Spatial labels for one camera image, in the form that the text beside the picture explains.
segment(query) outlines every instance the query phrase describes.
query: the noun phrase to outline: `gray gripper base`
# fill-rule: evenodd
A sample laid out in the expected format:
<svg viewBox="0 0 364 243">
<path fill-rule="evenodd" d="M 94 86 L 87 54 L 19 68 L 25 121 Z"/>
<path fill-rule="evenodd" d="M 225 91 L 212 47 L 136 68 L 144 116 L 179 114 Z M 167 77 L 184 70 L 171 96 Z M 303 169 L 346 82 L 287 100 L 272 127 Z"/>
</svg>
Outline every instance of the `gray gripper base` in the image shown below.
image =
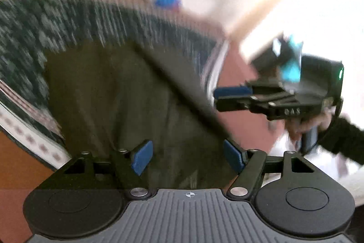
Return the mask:
<svg viewBox="0 0 364 243">
<path fill-rule="evenodd" d="M 96 235 L 67 243 L 350 243 L 345 235 L 299 240 L 265 225 L 247 202 L 226 199 L 221 190 L 159 190 L 147 201 L 133 201 L 123 216 Z M 29 243 L 65 243 L 39 235 Z"/>
</svg>

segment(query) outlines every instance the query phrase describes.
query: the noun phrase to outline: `hand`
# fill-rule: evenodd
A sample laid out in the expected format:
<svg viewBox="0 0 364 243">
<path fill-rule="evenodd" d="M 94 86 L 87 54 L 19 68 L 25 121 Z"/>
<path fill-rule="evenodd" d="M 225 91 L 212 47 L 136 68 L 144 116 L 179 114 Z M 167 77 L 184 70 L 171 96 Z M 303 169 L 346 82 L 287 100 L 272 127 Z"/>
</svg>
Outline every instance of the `hand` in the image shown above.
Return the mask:
<svg viewBox="0 0 364 243">
<path fill-rule="evenodd" d="M 301 119 L 289 119 L 285 122 L 290 139 L 295 142 L 301 139 L 302 134 L 310 131 L 313 127 L 317 127 L 319 132 L 327 130 L 330 126 L 332 114 L 329 110 L 312 117 L 311 119 L 301 123 Z"/>
</svg>

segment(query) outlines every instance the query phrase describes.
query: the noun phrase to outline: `metal pivot screw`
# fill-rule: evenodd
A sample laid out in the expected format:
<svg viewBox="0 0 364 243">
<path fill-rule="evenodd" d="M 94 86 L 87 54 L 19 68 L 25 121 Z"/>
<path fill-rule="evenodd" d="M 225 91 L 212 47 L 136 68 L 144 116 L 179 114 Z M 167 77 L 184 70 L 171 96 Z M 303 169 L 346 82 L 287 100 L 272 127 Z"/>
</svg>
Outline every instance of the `metal pivot screw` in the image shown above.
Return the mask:
<svg viewBox="0 0 364 243">
<path fill-rule="evenodd" d="M 248 193 L 248 190 L 246 188 L 241 188 L 241 187 L 236 187 L 236 188 L 232 188 L 230 190 L 230 193 L 233 194 L 234 196 L 245 196 Z"/>
<path fill-rule="evenodd" d="M 143 197 L 148 193 L 148 190 L 145 188 L 133 188 L 130 190 L 130 194 L 134 197 Z"/>
</svg>

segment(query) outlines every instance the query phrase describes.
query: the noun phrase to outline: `blue gripper pad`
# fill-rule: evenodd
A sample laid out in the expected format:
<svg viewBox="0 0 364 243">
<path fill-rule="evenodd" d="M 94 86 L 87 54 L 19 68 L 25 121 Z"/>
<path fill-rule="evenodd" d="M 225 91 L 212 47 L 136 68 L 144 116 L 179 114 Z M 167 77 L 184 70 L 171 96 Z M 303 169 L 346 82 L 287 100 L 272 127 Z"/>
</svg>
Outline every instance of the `blue gripper pad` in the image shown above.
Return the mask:
<svg viewBox="0 0 364 243">
<path fill-rule="evenodd" d="M 240 172 L 242 172 L 245 167 L 241 152 L 227 140 L 224 141 L 223 151 L 225 159 L 227 160 L 231 168 L 237 174 L 240 174 Z"/>
<path fill-rule="evenodd" d="M 153 142 L 148 141 L 140 150 L 134 154 L 131 167 L 140 176 L 153 157 Z"/>
<path fill-rule="evenodd" d="M 236 87 L 221 87 L 216 88 L 214 91 L 214 98 L 218 99 L 221 96 L 243 96 L 251 95 L 252 89 L 247 86 L 236 86 Z"/>
</svg>

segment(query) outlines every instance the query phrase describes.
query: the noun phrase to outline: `person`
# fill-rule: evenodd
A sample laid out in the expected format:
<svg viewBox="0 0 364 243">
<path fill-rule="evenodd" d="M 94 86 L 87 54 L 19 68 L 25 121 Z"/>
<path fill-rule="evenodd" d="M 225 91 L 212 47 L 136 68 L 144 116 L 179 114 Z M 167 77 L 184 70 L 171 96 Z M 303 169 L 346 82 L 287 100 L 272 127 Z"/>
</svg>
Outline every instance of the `person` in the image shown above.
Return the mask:
<svg viewBox="0 0 364 243">
<path fill-rule="evenodd" d="M 351 124 L 347 115 L 333 119 L 332 112 L 325 110 L 302 123 L 297 120 L 287 120 L 285 127 L 292 142 L 298 141 L 303 133 L 317 127 L 317 143 L 320 146 L 364 165 L 364 131 Z"/>
</svg>

